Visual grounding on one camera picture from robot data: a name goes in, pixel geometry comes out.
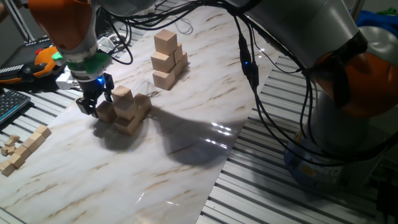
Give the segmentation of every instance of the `blue object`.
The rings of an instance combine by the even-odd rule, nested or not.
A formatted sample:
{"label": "blue object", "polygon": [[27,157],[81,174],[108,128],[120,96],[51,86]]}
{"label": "blue object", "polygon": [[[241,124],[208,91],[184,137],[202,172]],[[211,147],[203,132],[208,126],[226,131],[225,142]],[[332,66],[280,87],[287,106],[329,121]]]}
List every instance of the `blue object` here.
{"label": "blue object", "polygon": [[358,21],[358,27],[375,26],[388,30],[398,38],[398,16],[377,15],[369,11],[361,11]]}
{"label": "blue object", "polygon": [[97,78],[100,84],[104,84],[104,78]]}

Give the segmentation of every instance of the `wooden block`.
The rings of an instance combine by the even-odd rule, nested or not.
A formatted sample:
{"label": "wooden block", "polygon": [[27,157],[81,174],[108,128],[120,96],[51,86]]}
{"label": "wooden block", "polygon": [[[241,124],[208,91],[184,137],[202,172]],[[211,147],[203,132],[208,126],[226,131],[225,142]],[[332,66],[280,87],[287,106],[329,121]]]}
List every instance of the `wooden block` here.
{"label": "wooden block", "polygon": [[44,136],[37,132],[34,132],[29,138],[35,141],[39,146],[41,146],[41,144],[43,144],[43,142],[45,141]]}
{"label": "wooden block", "polygon": [[15,146],[15,142],[12,141],[11,139],[8,139],[5,143],[6,146],[10,147],[10,146]]}
{"label": "wooden block", "polygon": [[6,177],[10,176],[12,172],[16,170],[16,167],[11,164],[9,161],[2,161],[0,163],[0,171]]}
{"label": "wooden block", "polygon": [[138,93],[136,95],[136,97],[134,97],[134,99],[138,106],[136,118],[139,121],[142,121],[147,116],[149,110],[152,108],[152,103],[150,102],[150,97]]}
{"label": "wooden block", "polygon": [[116,119],[116,112],[114,111],[112,103],[103,101],[96,109],[98,119],[100,121],[111,124]]}
{"label": "wooden block", "polygon": [[10,140],[13,142],[18,142],[19,141],[19,136],[16,134],[10,135]]}
{"label": "wooden block", "polygon": [[139,127],[139,123],[140,121],[136,117],[133,117],[131,121],[123,118],[116,118],[116,121],[114,122],[118,132],[128,136],[134,134],[136,129]]}
{"label": "wooden block", "polygon": [[30,153],[33,153],[34,151],[36,151],[36,149],[39,147],[39,145],[37,144],[37,142],[35,142],[34,140],[32,140],[31,138],[27,139],[26,141],[24,141],[24,143],[22,143],[22,145],[26,148],[29,149]]}
{"label": "wooden block", "polygon": [[181,65],[182,65],[182,62],[179,61],[179,62],[174,66],[174,68],[173,68],[173,70],[174,70],[174,76],[175,76],[175,79],[176,79],[176,80],[180,77],[180,75],[181,75],[181,73],[182,73],[182,67],[181,67]]}
{"label": "wooden block", "polygon": [[8,146],[7,147],[7,153],[9,155],[13,155],[14,152],[15,152],[15,146]]}
{"label": "wooden block", "polygon": [[184,68],[188,65],[188,54],[187,52],[182,52],[182,58],[181,58],[181,68],[184,70]]}
{"label": "wooden block", "polygon": [[43,124],[36,129],[36,132],[43,135],[44,138],[48,138],[51,135],[50,128]]}
{"label": "wooden block", "polygon": [[162,30],[154,37],[157,52],[170,55],[177,49],[177,35],[168,30]]}
{"label": "wooden block", "polygon": [[134,100],[129,98],[121,98],[114,104],[114,110],[118,118],[131,121],[136,114],[138,107]]}
{"label": "wooden block", "polygon": [[154,70],[164,73],[169,73],[175,65],[173,52],[171,55],[155,52],[150,59]]}
{"label": "wooden block", "polygon": [[155,71],[153,77],[154,85],[163,90],[171,89],[175,81],[174,70],[172,70],[171,73]]}
{"label": "wooden block", "polygon": [[14,165],[17,169],[19,169],[24,163],[25,159],[22,158],[22,156],[14,153],[9,159],[8,162],[10,162],[12,165]]}
{"label": "wooden block", "polygon": [[7,146],[1,148],[1,154],[3,156],[8,156],[8,147]]}
{"label": "wooden block", "polygon": [[182,58],[182,44],[178,43],[177,44],[177,49],[174,52],[174,62],[175,64],[178,64],[178,62],[181,60]]}
{"label": "wooden block", "polygon": [[15,151],[15,154],[20,155],[22,158],[24,158],[25,160],[32,154],[28,148],[26,148],[25,146],[19,146]]}
{"label": "wooden block", "polygon": [[124,86],[116,87],[116,89],[112,91],[112,97],[114,102],[117,102],[119,99],[123,97],[133,99],[131,90]]}

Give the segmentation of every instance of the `white cable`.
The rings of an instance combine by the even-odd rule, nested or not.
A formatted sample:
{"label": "white cable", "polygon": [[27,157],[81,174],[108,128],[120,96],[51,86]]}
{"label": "white cable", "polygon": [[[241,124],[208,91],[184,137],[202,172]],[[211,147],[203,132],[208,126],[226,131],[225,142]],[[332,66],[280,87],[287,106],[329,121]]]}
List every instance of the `white cable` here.
{"label": "white cable", "polygon": [[189,19],[186,19],[186,18],[181,18],[180,21],[186,23],[186,24],[189,26],[189,28],[188,28],[186,31],[181,31],[180,28],[178,27],[178,24],[177,24],[178,21],[177,21],[177,22],[174,23],[175,26],[176,26],[176,28],[177,28],[177,30],[178,30],[181,34],[184,34],[184,35],[190,35],[190,34],[192,34],[192,32],[193,32],[193,27],[192,27],[191,21],[190,21]]}

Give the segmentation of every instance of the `stacked wooden blocks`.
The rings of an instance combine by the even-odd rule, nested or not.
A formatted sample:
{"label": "stacked wooden blocks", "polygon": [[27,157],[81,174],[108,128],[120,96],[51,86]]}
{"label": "stacked wooden blocks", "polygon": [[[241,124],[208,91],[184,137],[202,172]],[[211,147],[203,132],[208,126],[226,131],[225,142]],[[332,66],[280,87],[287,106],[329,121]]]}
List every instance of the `stacked wooden blocks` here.
{"label": "stacked wooden blocks", "polygon": [[138,93],[133,97],[131,90],[118,86],[112,93],[114,102],[102,102],[97,107],[98,119],[106,123],[115,123],[119,133],[131,136],[152,108],[148,96]]}
{"label": "stacked wooden blocks", "polygon": [[26,159],[36,149],[43,144],[51,134],[48,127],[41,125],[36,131],[22,143],[17,149],[15,143],[19,141],[19,136],[11,135],[10,138],[5,142],[6,147],[1,149],[1,154],[4,156],[10,155],[11,157],[7,161],[0,163],[0,171],[3,175],[9,176],[16,169],[19,169],[26,161]]}
{"label": "stacked wooden blocks", "polygon": [[162,30],[154,38],[156,52],[150,58],[155,70],[154,84],[170,90],[188,65],[188,55],[182,50],[182,44],[177,43],[176,33]]}

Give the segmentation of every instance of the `black cable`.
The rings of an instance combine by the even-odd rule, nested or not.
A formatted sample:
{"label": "black cable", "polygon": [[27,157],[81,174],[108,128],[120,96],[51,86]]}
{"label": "black cable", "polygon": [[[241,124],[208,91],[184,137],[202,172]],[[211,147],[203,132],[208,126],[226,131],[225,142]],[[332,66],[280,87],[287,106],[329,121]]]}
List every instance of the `black cable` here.
{"label": "black cable", "polygon": [[239,22],[238,22],[238,19],[236,18],[236,16],[234,16],[234,20],[236,23],[236,27],[238,28],[239,34],[242,34],[241,26],[239,25]]}
{"label": "black cable", "polygon": [[306,77],[305,79],[307,81],[307,88],[310,90],[310,108],[309,108],[309,111],[308,111],[308,121],[307,121],[307,123],[308,123],[308,126],[307,126],[308,134],[310,135],[311,141],[315,145],[318,145],[317,142],[315,141],[314,137],[313,137],[312,127],[311,127],[312,106],[313,106],[312,105],[313,104],[312,83],[311,83],[310,77]]}
{"label": "black cable", "polygon": [[342,166],[345,164],[348,164],[349,162],[340,162],[340,163],[336,163],[336,164],[322,164],[322,163],[318,163],[318,162],[313,162],[311,160],[308,160],[302,156],[300,156],[299,154],[297,154],[295,151],[291,150],[288,146],[285,145],[285,143],[280,140],[275,133],[271,130],[270,127],[268,127],[268,124],[264,121],[264,118],[262,117],[261,111],[263,110],[264,114],[267,116],[267,119],[270,119],[268,113],[266,112],[264,106],[261,103],[261,100],[257,94],[256,91],[253,91],[254,96],[256,97],[256,106],[257,106],[257,111],[259,112],[259,117],[260,120],[262,122],[262,124],[264,125],[264,127],[268,130],[268,132],[272,135],[272,137],[281,145],[283,146],[286,150],[288,150],[289,152],[291,152],[294,156],[298,157],[299,159],[309,163],[309,164],[313,164],[313,165],[317,165],[317,166],[322,166],[322,167],[334,167],[334,166]]}
{"label": "black cable", "polygon": [[303,107],[302,107],[301,113],[300,113],[300,130],[301,130],[302,135],[305,138],[307,138],[307,135],[305,134],[304,127],[303,127],[303,118],[304,118],[304,111],[305,111],[305,107],[307,106],[307,101],[308,101],[308,95],[309,94],[310,94],[310,89],[307,86],[307,88],[305,90],[305,98],[304,98]]}
{"label": "black cable", "polygon": [[[157,30],[157,29],[161,29],[163,27],[169,26],[171,24],[173,24],[174,22],[177,22],[179,19],[183,18],[184,16],[186,16],[187,14],[191,13],[193,10],[195,10],[196,8],[200,7],[200,6],[214,6],[214,7],[222,7],[225,8],[232,16],[238,16],[242,21],[244,21],[246,24],[250,24],[250,26],[252,26],[252,29],[256,29],[257,32],[264,38],[266,39],[268,42],[271,43],[271,45],[275,48],[277,48],[278,50],[280,50],[284,55],[290,57],[295,63],[297,63],[297,65],[300,67],[300,69],[298,69],[295,72],[299,72],[301,71],[301,69],[303,69],[303,66],[301,65],[301,63],[281,44],[279,43],[275,38],[273,38],[271,35],[269,35],[266,31],[264,31],[262,28],[260,28],[257,24],[255,24],[253,21],[251,21],[250,19],[248,19],[244,14],[234,14],[234,12],[236,12],[236,8],[234,6],[232,6],[231,4],[229,4],[228,2],[224,1],[224,0],[220,0],[220,1],[209,1],[209,0],[204,0],[204,1],[192,1],[192,2],[188,2],[186,4],[183,4],[181,6],[176,6],[173,7],[165,12],[162,12],[160,14],[152,14],[152,15],[146,15],[146,16],[131,16],[131,17],[127,17],[127,18],[122,18],[122,17],[117,17],[114,16],[116,19],[120,20],[123,23],[129,24],[132,27],[138,28],[138,29],[144,29],[144,30]],[[160,27],[154,27],[157,24],[159,24],[161,21],[163,21],[165,18],[167,18],[168,16],[171,15],[177,15],[177,14],[181,14],[183,13],[181,16],[178,16],[175,20],[173,20],[172,22],[169,22],[166,25],[160,26]],[[135,19],[148,19],[147,21],[142,21],[142,22],[138,22],[135,21]],[[272,60],[271,58],[265,54],[263,51],[261,51],[271,62],[274,66],[276,66],[279,70],[283,71],[282,69],[280,69]],[[271,117],[269,117],[269,115],[266,113],[266,110],[264,109],[257,93],[257,91],[255,91],[255,95],[256,95],[256,103],[257,103],[257,110],[259,111],[259,115],[260,117],[262,117],[261,115],[261,110],[259,109],[260,107],[262,108],[264,114],[266,114],[267,118],[269,119],[269,121],[271,122],[271,124],[283,135],[285,136],[289,141],[293,142],[296,146],[302,148],[304,151],[307,151],[313,155],[316,156],[320,156],[320,157],[325,157],[328,159],[336,159],[336,160],[340,160],[340,161],[345,161],[339,164],[317,164],[317,163],[312,163],[318,166],[341,166],[350,162],[356,162],[356,161],[365,161],[365,160],[369,160],[374,158],[375,156],[379,155],[380,153],[383,153],[384,151],[388,150],[389,148],[392,147],[393,144],[395,144],[398,141],[398,132],[395,133],[395,135],[391,136],[386,142],[374,147],[371,150],[368,150],[366,152],[360,152],[356,155],[351,155],[351,156],[339,156],[339,155],[333,155],[333,154],[320,154],[318,152],[314,152],[311,151],[309,149],[307,149],[306,147],[301,146],[299,143],[295,142],[292,138],[290,138],[290,136],[288,136],[287,134],[285,134],[283,132],[283,130],[281,130],[276,124],[275,122],[271,119]],[[281,143],[281,145],[283,145],[286,150],[290,150],[280,139],[277,138],[277,136],[275,136],[273,134],[273,137],[279,141],[279,143]],[[311,163],[311,161],[306,160],[305,158],[302,158],[304,161],[307,161],[309,163]]]}
{"label": "black cable", "polygon": [[108,13],[106,14],[106,16],[108,17],[108,21],[109,21],[109,23],[111,24],[111,27],[112,27],[113,31],[116,33],[116,35],[117,35],[117,36],[119,37],[119,39],[122,41],[122,44],[124,45],[124,47],[126,48],[127,52],[128,52],[129,55],[130,55],[130,62],[122,62],[122,61],[120,61],[120,60],[118,60],[118,59],[116,59],[116,58],[114,58],[114,57],[111,56],[112,59],[113,59],[114,61],[116,61],[116,62],[119,62],[119,63],[122,64],[122,65],[131,65],[132,62],[134,61],[134,59],[133,59],[133,57],[132,57],[132,53],[131,53],[131,51],[130,51],[130,49],[129,49],[129,46],[126,45],[126,43],[123,41],[122,37],[120,36],[118,30],[116,30],[115,26],[113,25],[112,20],[111,20],[111,14],[108,12]]}
{"label": "black cable", "polygon": [[256,45],[257,49],[258,49],[259,51],[261,51],[261,52],[268,58],[268,60],[269,60],[276,68],[278,68],[281,72],[286,73],[286,74],[293,74],[293,73],[297,73],[297,72],[301,72],[301,71],[302,71],[302,69],[299,68],[299,69],[297,69],[297,70],[294,71],[294,72],[286,72],[285,70],[279,68],[279,66],[270,58],[270,56],[268,56],[264,51],[262,51],[262,50],[260,49],[260,47],[257,45],[256,37],[254,37],[254,44]]}

